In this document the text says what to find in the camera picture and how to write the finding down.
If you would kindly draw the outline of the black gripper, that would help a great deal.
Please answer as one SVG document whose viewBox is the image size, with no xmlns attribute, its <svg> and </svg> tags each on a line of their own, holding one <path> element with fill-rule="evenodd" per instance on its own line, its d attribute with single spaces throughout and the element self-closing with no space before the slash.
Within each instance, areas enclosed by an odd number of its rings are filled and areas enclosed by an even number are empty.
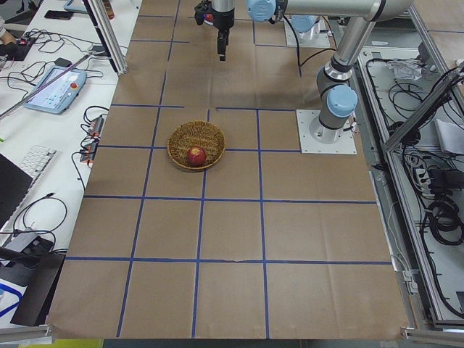
<svg viewBox="0 0 464 348">
<path fill-rule="evenodd" d="M 229 29 L 234 25 L 235 1 L 212 0 L 213 24 L 219 30 L 217 34 L 217 54 L 220 61 L 226 61 Z"/>
</svg>

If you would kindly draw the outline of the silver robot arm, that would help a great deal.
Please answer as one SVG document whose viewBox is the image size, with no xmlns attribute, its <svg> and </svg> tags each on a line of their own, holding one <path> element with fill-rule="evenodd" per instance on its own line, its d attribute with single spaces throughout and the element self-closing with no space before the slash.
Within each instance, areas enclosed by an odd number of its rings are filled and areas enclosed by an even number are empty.
<svg viewBox="0 0 464 348">
<path fill-rule="evenodd" d="M 356 109 L 357 93 L 348 82 L 361 48 L 374 26 L 374 22 L 361 17 L 351 18 L 338 48 L 317 75 L 322 107 L 310 123 L 310 133 L 322 144 L 334 144 L 339 140 L 345 122 Z"/>
<path fill-rule="evenodd" d="M 376 22 L 393 19 L 409 9 L 403 0 L 333 0 L 333 1 L 247 1 L 249 17 L 257 22 L 269 20 L 279 8 L 289 15 L 328 15 L 351 17 L 334 54 L 338 65 L 352 66 Z"/>
</svg>

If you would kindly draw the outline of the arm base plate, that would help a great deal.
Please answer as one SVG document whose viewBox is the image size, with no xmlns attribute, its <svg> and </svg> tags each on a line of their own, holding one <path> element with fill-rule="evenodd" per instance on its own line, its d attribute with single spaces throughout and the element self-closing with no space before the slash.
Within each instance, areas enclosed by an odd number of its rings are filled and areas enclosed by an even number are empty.
<svg viewBox="0 0 464 348">
<path fill-rule="evenodd" d="M 352 127 L 348 120 L 338 130 L 325 128 L 319 120 L 319 110 L 297 109 L 300 151 L 303 154 L 356 155 Z"/>
<path fill-rule="evenodd" d="M 330 42 L 328 29 L 324 20 L 320 16 L 296 16 L 297 25 L 292 23 L 293 17 L 289 18 L 289 23 L 283 21 L 286 35 L 286 45 L 296 48 L 297 43 L 303 48 L 329 48 Z"/>
</svg>

